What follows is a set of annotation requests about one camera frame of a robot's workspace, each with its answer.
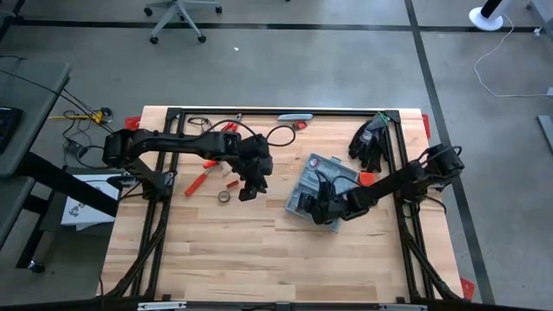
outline gray plastic case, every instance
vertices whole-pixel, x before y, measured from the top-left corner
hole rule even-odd
[[[303,168],[302,174],[300,175],[300,180],[296,184],[296,187],[294,188],[294,191],[288,198],[288,201],[286,202],[286,210],[290,213],[296,214],[298,216],[304,217],[306,219],[309,219],[310,221],[313,221],[311,218],[311,215],[307,212],[305,212],[302,209],[298,209],[297,205],[300,200],[300,194],[302,192],[311,194],[313,196],[317,196],[317,193],[319,191],[319,179],[317,178],[317,175],[315,174],[315,170],[318,169],[320,172],[322,172],[324,175],[326,175],[330,180],[332,180],[334,177],[337,176],[345,176],[348,178],[353,179],[356,181],[359,178],[359,173],[342,166],[341,160],[332,157],[331,160],[328,160],[327,158],[324,158],[320,155],[311,154],[309,155],[309,158],[307,162],[305,163],[305,167]],[[336,188],[336,193],[341,194],[345,192],[346,190],[355,187],[356,185],[348,180],[345,179],[338,179],[334,183],[334,187]],[[335,220],[329,225],[324,225],[328,228],[328,230],[337,231],[340,226],[340,220]]]

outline red tool handle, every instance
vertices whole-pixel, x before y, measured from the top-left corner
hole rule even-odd
[[[232,181],[232,182],[229,182],[228,184],[226,184],[226,188],[232,188],[234,186],[237,186],[238,184],[240,183],[240,181],[238,180],[235,180],[235,181]]]
[[[202,182],[207,178],[206,174],[202,174],[196,178],[196,180],[188,187],[187,191],[184,192],[186,196],[190,196],[196,191],[196,189],[201,185]]]
[[[203,168],[212,168],[215,165],[219,164],[217,161],[214,160],[208,160],[204,163]]]

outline floor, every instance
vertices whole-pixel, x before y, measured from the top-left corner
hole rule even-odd
[[[411,1],[420,36],[411,32],[413,11],[405,5]],[[10,27],[0,54],[71,64],[68,89],[91,106],[112,108],[113,128],[144,105],[420,108],[431,118],[431,143],[450,140],[463,147],[462,185],[449,188],[444,199],[461,276],[480,285],[475,300],[553,309],[553,155],[536,121],[538,114],[553,113],[553,99],[495,98],[479,84],[474,62],[505,35],[467,31],[468,11],[483,1],[221,0],[222,16],[211,10],[191,14],[206,27],[203,45],[189,29],[164,30],[154,46],[143,24],[108,24],[155,21],[159,15],[142,12],[147,2],[28,0],[21,14],[34,26]],[[525,5],[515,1],[507,14],[527,29],[513,33],[480,65],[483,80],[500,94],[542,93],[551,86],[553,42],[533,36],[538,19]],[[57,27],[45,21],[97,23]],[[307,29],[312,24],[319,29]],[[107,27],[114,25],[126,28]],[[53,114],[70,108],[60,100]],[[65,127],[48,122],[33,151],[62,165]],[[94,128],[91,136],[101,143],[104,133]],[[98,154],[86,160],[100,164]],[[481,263],[474,272],[471,257],[478,259],[479,252],[469,250],[465,233],[471,225],[460,216],[467,210],[491,290]],[[94,295],[105,238],[62,236],[49,252],[47,273],[12,269],[34,221],[22,213],[0,252],[0,271],[10,276],[0,280],[0,303]]]

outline black metal frame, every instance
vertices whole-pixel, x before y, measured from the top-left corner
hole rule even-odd
[[[287,114],[287,113],[311,113],[314,116],[344,116],[344,117],[375,117],[379,113],[379,111],[368,111],[368,110],[306,109],[302,111],[302,110],[258,109],[258,108],[251,108],[251,109],[240,108],[238,110],[235,108],[221,109],[219,107],[216,107],[213,109],[205,109],[205,108],[188,109],[187,108],[185,110],[184,108],[168,108],[163,131],[169,132],[171,124],[174,122],[175,119],[178,119],[177,130],[179,132],[183,131],[185,117],[187,114],[225,115],[225,114],[235,114],[238,112],[242,113],[243,115],[276,116],[276,115]],[[405,165],[408,159],[407,159],[407,150],[404,144],[403,129],[401,126],[399,111],[384,111],[384,112],[386,113],[386,115],[391,117],[391,121],[393,122],[393,126],[396,131],[399,155],[401,158],[402,165]],[[393,154],[393,146],[391,142],[390,126],[388,127],[387,133],[388,135],[386,136],[386,146],[389,151],[388,154],[390,155],[390,160],[388,162],[388,165],[389,165],[390,172],[393,173],[396,171],[396,163],[395,163],[395,158]],[[174,153],[171,159],[169,171],[173,171],[173,172],[176,171],[177,160],[178,160],[178,154]],[[156,170],[161,171],[164,161],[165,161],[165,153],[160,152],[157,159]],[[173,185],[174,183],[172,181],[168,184],[168,190],[170,192],[173,191]],[[148,237],[151,231],[153,215],[155,213],[155,208],[156,208],[156,202],[152,200],[149,202],[148,211],[146,214],[146,220],[144,222],[143,238],[140,244],[139,256],[137,260],[131,265],[129,271],[121,279],[118,285],[112,291],[107,293],[104,297],[96,297],[89,301],[64,301],[64,302],[53,302],[53,303],[46,303],[46,304],[43,303],[43,304],[36,304],[36,305],[21,305],[21,306],[10,307],[7,309],[8,310],[27,310],[27,309],[33,309],[33,308],[40,308],[42,310],[48,310],[48,309],[83,310],[83,309],[97,309],[97,307],[101,304],[104,310],[119,310],[119,309],[136,309],[137,304],[139,302],[154,301],[157,276],[158,276],[160,264],[161,264],[163,240],[165,236],[165,231],[167,229],[170,201],[171,201],[171,196],[169,196],[166,200],[163,201],[162,216],[159,220],[156,231],[151,236],[151,238],[148,238]],[[394,203],[396,208],[398,230],[399,231],[403,229],[409,230],[407,227],[406,218],[404,215],[404,203],[398,199],[396,194],[394,194]],[[444,302],[446,301],[435,300],[434,293],[433,293],[434,289],[432,286],[432,282],[430,281],[430,276],[424,271],[424,269],[421,269],[421,272],[423,275],[424,292],[425,292],[426,298],[422,298],[418,293],[418,290],[416,287],[415,271],[413,269],[413,263],[411,260],[411,252],[416,251],[412,248],[414,247],[413,244],[415,244],[420,249],[420,251],[416,251],[418,252],[418,254],[415,254],[415,252],[414,254],[420,261],[421,257],[425,258],[425,249],[424,249],[423,232],[422,232],[420,219],[418,218],[418,215],[416,215],[417,208],[418,206],[415,206],[415,205],[409,206],[409,209],[412,212],[411,215],[413,215],[411,219],[413,222],[412,225],[413,225],[413,232],[414,232],[414,243],[411,243],[411,241],[408,238],[400,238],[402,253],[404,257],[404,267],[405,267],[405,275],[407,279],[407,287],[409,291],[409,301],[411,304],[414,304],[414,303],[432,304],[434,307],[438,306],[440,307],[440,309],[448,309],[448,310],[456,310],[456,309],[461,309],[462,307],[466,307],[467,304],[465,302],[454,301],[454,302],[449,302],[444,304]],[[139,295],[140,285],[142,281],[142,274],[143,274],[143,266],[146,263],[146,260],[151,254],[151,252],[154,250],[155,250],[155,254],[154,254],[154,260],[153,260],[152,268],[150,272],[149,286],[146,289],[144,295]],[[421,263],[422,268],[428,269],[428,266],[429,266],[428,262]],[[432,276],[433,276],[433,280],[435,281],[437,276],[437,274],[435,273],[435,270],[433,270],[431,266],[429,270],[434,272]],[[131,283],[132,283],[132,289],[130,292],[130,297],[123,298],[122,295],[126,292],[127,288],[129,288]],[[397,298],[398,303],[404,303],[404,301],[405,301],[404,297]],[[252,308],[252,307],[259,307],[259,306],[266,306],[266,305],[267,303],[261,303],[261,302],[244,303],[244,302],[219,302],[219,301],[191,301],[191,302],[187,302],[186,307],[187,308]],[[287,305],[293,306],[292,308],[288,308],[288,309],[306,309],[307,310],[307,309],[317,309],[317,308],[378,309],[383,304],[378,304],[378,303],[289,303]],[[496,308],[502,308],[498,306],[487,306],[487,305],[480,305],[480,304],[471,304],[471,306],[475,306],[475,308],[479,310],[480,309],[493,310]]]

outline wooden table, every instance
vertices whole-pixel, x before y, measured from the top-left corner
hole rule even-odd
[[[141,127],[161,131],[167,108],[144,107]],[[275,116],[251,116],[246,109],[237,108],[237,112],[245,114],[242,121],[254,131],[267,134],[277,125]],[[421,112],[402,109],[400,114],[408,157],[417,158],[429,146]],[[212,122],[230,117],[233,115],[209,115]],[[314,117],[307,129],[297,132],[292,145],[271,147],[274,170],[267,178],[268,193],[246,202],[238,201],[238,188],[231,191],[229,203],[218,202],[219,191],[237,179],[235,174],[222,177],[222,168],[212,171],[193,196],[185,197],[184,190],[203,171],[204,160],[196,155],[180,155],[156,296],[171,294],[172,300],[186,301],[348,302],[394,302],[398,296],[408,297],[391,195],[381,199],[367,215],[343,222],[337,233],[284,210],[309,154],[336,156],[342,164],[359,169],[359,160],[347,155],[347,145],[365,120]],[[186,123],[185,132],[198,134],[200,126]],[[250,135],[243,128],[239,132]],[[392,127],[391,136],[396,163],[401,167]],[[270,140],[283,143],[290,137],[287,130],[278,130]],[[142,156],[151,168],[156,158],[155,152]],[[166,156],[165,170],[169,159]],[[383,162],[379,179],[388,174],[387,167]],[[445,214],[431,201],[423,202],[421,207],[429,261],[461,295]],[[102,272],[106,292],[137,257],[146,208],[147,202],[139,197],[120,204]],[[413,264],[423,295],[415,258]],[[147,284],[148,277],[147,265],[142,284]]]

